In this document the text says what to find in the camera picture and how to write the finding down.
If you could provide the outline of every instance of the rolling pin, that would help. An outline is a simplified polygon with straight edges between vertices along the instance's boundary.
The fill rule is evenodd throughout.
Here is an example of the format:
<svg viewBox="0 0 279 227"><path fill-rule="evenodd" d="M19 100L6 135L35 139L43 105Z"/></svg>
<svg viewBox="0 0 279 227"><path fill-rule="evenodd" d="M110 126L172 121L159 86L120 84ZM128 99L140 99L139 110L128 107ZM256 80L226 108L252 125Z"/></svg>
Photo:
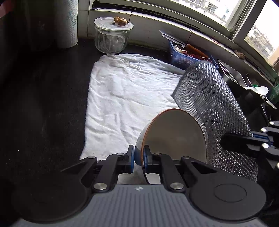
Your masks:
<svg viewBox="0 0 279 227"><path fill-rule="evenodd" d="M208 58L208 56L206 54L204 54L203 52L201 52L200 50L198 50L197 48L193 47L191 44L187 43L186 44L186 49L190 52L192 52L193 54L197 54L201 57L204 58Z"/></svg>

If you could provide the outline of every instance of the dried mushroom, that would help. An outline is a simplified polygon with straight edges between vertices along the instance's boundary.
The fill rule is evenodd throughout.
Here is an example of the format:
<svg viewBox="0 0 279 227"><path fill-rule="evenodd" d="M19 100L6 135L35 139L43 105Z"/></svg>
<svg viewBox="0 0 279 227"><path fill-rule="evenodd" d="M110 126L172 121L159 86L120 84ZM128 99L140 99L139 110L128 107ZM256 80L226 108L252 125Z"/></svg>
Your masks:
<svg viewBox="0 0 279 227"><path fill-rule="evenodd" d="M114 18L114 22L117 23L119 26L125 26L129 23L129 21L127 21L125 18L120 18L118 16Z"/></svg>
<svg viewBox="0 0 279 227"><path fill-rule="evenodd" d="M120 20L120 17L116 16L113 20L115 23L117 23Z"/></svg>
<svg viewBox="0 0 279 227"><path fill-rule="evenodd" d="M245 60L245 54L241 53L238 50L235 50L234 52L241 60Z"/></svg>

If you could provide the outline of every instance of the silver rivet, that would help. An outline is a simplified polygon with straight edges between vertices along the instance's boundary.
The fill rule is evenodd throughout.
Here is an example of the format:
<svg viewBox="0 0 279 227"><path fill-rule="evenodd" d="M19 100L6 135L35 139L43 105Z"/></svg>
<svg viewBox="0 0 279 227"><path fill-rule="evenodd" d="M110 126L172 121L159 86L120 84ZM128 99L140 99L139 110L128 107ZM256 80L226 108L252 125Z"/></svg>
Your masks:
<svg viewBox="0 0 279 227"><path fill-rule="evenodd" d="M170 187L174 190L179 190L179 189L184 188L184 185L179 182L174 182L174 183L170 184Z"/></svg>
<svg viewBox="0 0 279 227"><path fill-rule="evenodd" d="M107 184L105 184L105 183L96 183L96 184L94 184L94 188L96 190L105 190L107 188Z"/></svg>
<svg viewBox="0 0 279 227"><path fill-rule="evenodd" d="M263 147L263 148L269 148L269 145L268 145L267 143L263 143L263 144L262 144L262 147Z"/></svg>

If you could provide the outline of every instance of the white towel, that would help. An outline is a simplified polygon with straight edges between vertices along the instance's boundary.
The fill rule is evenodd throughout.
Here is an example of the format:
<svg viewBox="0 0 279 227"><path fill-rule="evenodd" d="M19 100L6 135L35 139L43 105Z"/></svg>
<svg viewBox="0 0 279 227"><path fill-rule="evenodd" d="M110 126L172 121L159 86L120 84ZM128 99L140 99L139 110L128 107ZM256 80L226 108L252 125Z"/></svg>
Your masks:
<svg viewBox="0 0 279 227"><path fill-rule="evenodd" d="M103 160L110 154L126 153L129 144L136 144L141 130L158 113L178 108L170 95L183 73L138 54L102 56L91 72L85 147L80 159L93 155ZM142 182L136 171L121 174L118 183Z"/></svg>

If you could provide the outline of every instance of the window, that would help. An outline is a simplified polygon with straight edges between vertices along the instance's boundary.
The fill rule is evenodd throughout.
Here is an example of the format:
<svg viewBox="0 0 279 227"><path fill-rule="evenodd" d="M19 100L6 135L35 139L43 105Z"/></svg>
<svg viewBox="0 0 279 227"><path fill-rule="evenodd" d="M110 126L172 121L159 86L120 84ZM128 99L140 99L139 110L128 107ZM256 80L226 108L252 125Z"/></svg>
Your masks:
<svg viewBox="0 0 279 227"><path fill-rule="evenodd" d="M215 12L215 10L217 9L217 7L211 3L208 4L207 6L208 10L210 10L211 12Z"/></svg>
<svg viewBox="0 0 279 227"><path fill-rule="evenodd" d="M267 0L255 24L245 37L245 41L271 65L279 57L277 21L279 21L279 7L272 0Z"/></svg>
<svg viewBox="0 0 279 227"><path fill-rule="evenodd" d="M156 12L225 45L236 44L252 65L275 82L278 75L270 65L279 62L279 8L273 1L278 4L279 0L90 0L95 8Z"/></svg>

